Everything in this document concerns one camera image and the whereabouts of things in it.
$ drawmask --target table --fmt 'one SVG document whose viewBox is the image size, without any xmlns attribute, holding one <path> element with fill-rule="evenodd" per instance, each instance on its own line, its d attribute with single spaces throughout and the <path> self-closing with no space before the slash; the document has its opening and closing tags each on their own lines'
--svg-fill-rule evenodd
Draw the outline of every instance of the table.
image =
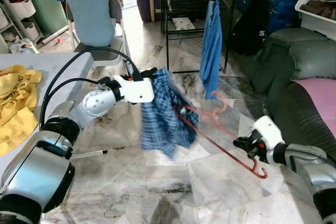
<svg viewBox="0 0 336 224">
<path fill-rule="evenodd" d="M 37 85 L 38 89 L 38 102 L 34 114 L 36 118 L 39 118 L 40 107 L 42 105 L 43 96 L 46 89 L 55 76 L 55 74 L 60 70 L 60 68 L 69 61 L 76 53 L 60 53 L 60 54 L 4 54 L 0 55 L 0 69 L 10 67 L 15 64 L 23 65 L 29 69 L 36 69 L 42 71 L 41 82 Z M 93 58 L 90 53 L 83 54 L 79 59 L 77 59 L 73 64 L 71 64 L 68 69 L 59 77 L 55 86 L 64 82 L 70 78 L 82 77 L 85 78 L 92 66 Z M 51 99 L 47 111 L 46 117 L 51 113 L 51 111 L 60 103 L 73 99 L 80 90 L 82 82 L 72 82 L 65 85 L 61 91 L 57 92 Z M 38 127 L 30 135 L 32 136 L 38 131 Z M 23 148 L 23 146 L 29 140 L 21 143 L 11 152 L 0 157 L 0 177 L 4 173 L 7 165 L 14 158 L 14 156 Z"/>
</svg>

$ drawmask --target plaid cloth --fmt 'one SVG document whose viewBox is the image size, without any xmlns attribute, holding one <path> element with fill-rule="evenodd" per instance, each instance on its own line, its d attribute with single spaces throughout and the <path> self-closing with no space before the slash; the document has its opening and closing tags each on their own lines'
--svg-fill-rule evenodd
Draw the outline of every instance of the plaid cloth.
<svg viewBox="0 0 336 224">
<path fill-rule="evenodd" d="M 161 150 L 173 158 L 176 145 L 189 148 L 195 141 L 196 132 L 181 121 L 174 112 L 177 104 L 191 105 L 173 84 L 166 69 L 160 69 L 153 75 L 154 100 L 142 103 L 142 148 Z M 188 112 L 186 119 L 198 125 L 198 115 Z"/>
</svg>

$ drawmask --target brown cloth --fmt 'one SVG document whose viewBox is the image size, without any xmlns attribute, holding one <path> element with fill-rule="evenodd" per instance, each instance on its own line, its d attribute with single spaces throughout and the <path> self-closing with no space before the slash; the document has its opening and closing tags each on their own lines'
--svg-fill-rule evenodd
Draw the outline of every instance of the brown cloth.
<svg viewBox="0 0 336 224">
<path fill-rule="evenodd" d="M 336 2 L 310 0 L 307 4 L 301 5 L 300 9 L 324 18 L 331 18 L 332 10 L 336 9 Z"/>
</svg>

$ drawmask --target white storage bin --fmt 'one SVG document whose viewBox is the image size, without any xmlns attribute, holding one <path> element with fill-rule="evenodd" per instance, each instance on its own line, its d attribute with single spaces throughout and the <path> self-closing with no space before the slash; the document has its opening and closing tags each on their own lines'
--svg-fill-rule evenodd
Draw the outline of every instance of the white storage bin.
<svg viewBox="0 0 336 224">
<path fill-rule="evenodd" d="M 336 21 L 324 18 L 322 16 L 306 12 L 300 9 L 301 5 L 305 5 L 310 0 L 298 0 L 295 10 L 302 13 L 301 27 L 309 30 L 318 31 L 328 38 L 336 40 Z"/>
<path fill-rule="evenodd" d="M 36 12 L 32 0 L 23 0 L 19 3 L 10 3 L 10 4 L 14 8 L 18 17 L 21 19 L 31 17 Z"/>
<path fill-rule="evenodd" d="M 30 39 L 33 41 L 37 39 L 39 34 L 35 24 L 33 22 L 23 22 L 23 25 L 26 28 L 26 31 L 29 34 Z"/>
<path fill-rule="evenodd" d="M 0 29 L 4 28 L 5 26 L 7 26 L 9 24 L 4 12 L 2 11 L 2 9 L 0 8 Z"/>
</svg>

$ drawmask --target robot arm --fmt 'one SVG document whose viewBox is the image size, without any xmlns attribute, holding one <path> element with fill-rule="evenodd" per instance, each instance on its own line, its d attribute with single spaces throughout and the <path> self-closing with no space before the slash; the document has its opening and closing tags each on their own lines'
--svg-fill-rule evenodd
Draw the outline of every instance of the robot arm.
<svg viewBox="0 0 336 224">
<path fill-rule="evenodd" d="M 154 98 L 149 78 L 103 78 L 82 101 L 55 108 L 46 124 L 15 156 L 0 183 L 0 223 L 40 222 L 42 212 L 59 206 L 75 175 L 69 159 L 80 131 L 105 115 L 118 101 L 140 103 Z"/>
<path fill-rule="evenodd" d="M 234 144 L 248 157 L 271 165 L 285 165 L 307 183 L 323 223 L 336 223 L 336 165 L 325 151 L 313 146 L 286 145 L 280 129 L 268 117 L 258 119 L 248 137 L 239 137 Z"/>
</svg>

